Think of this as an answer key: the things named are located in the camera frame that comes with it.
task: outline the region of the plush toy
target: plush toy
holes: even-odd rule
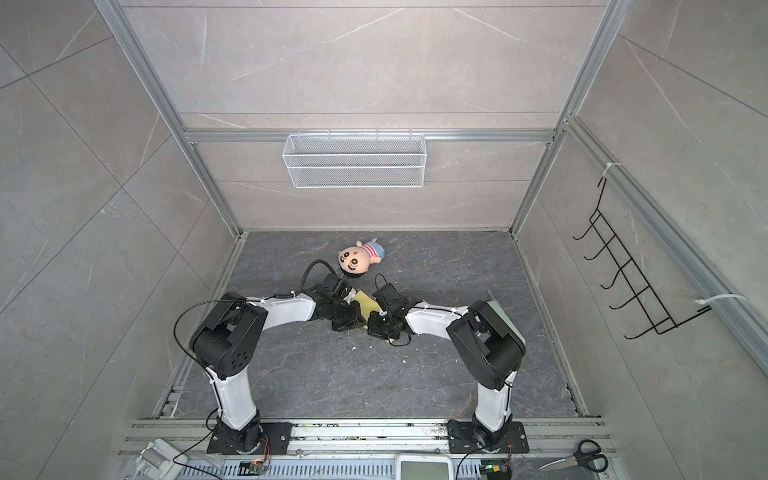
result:
[[[381,263],[384,249],[376,240],[374,238],[368,243],[357,240],[356,247],[339,252],[339,265],[347,276],[358,277],[368,271],[371,263]]]

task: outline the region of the black scissor handle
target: black scissor handle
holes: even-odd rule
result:
[[[588,443],[590,445],[594,445],[593,450],[589,450],[585,452],[581,449],[582,446],[584,446],[585,443]],[[587,470],[591,470],[593,472],[605,472],[608,469],[608,458],[603,455],[601,452],[603,449],[598,445],[597,442],[594,442],[589,439],[581,440],[578,443],[578,447],[576,448],[576,453],[574,453],[574,457],[576,458],[576,462],[578,462],[579,465],[586,468]],[[603,466],[601,468],[595,468],[592,465],[597,465],[595,460],[602,459],[603,460]]]

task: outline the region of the cable tie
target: cable tie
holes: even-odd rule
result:
[[[720,295],[711,296],[710,298],[694,300],[694,302],[698,303],[699,305],[706,305],[709,302],[712,302],[714,300],[719,300],[721,298],[738,298],[741,300],[746,300],[746,297],[744,295],[738,295],[736,293],[721,293]]]
[[[603,170],[603,175],[602,176],[605,177],[605,174],[608,172],[608,169],[613,167],[614,165],[621,165],[621,164],[614,164],[614,163],[611,163],[611,162],[606,163],[605,164],[605,170]]]

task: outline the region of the scissors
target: scissors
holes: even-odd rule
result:
[[[585,452],[581,449],[585,443],[592,444],[595,448]],[[555,460],[554,462],[549,462],[539,470],[542,472],[548,472],[549,470],[559,470],[560,468],[575,467],[576,465],[581,465],[587,470],[591,470],[593,472],[605,472],[608,468],[608,459],[601,453],[602,451],[603,449],[601,449],[596,442],[593,442],[592,440],[581,440],[578,443],[576,452],[574,452],[572,456],[568,458],[561,458],[560,460]],[[601,468],[597,467],[597,465],[600,465],[600,463],[596,462],[599,459],[603,460],[603,466]]]

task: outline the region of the digital scale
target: digital scale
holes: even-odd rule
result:
[[[455,480],[453,460],[447,455],[401,453],[395,457],[396,480]]]

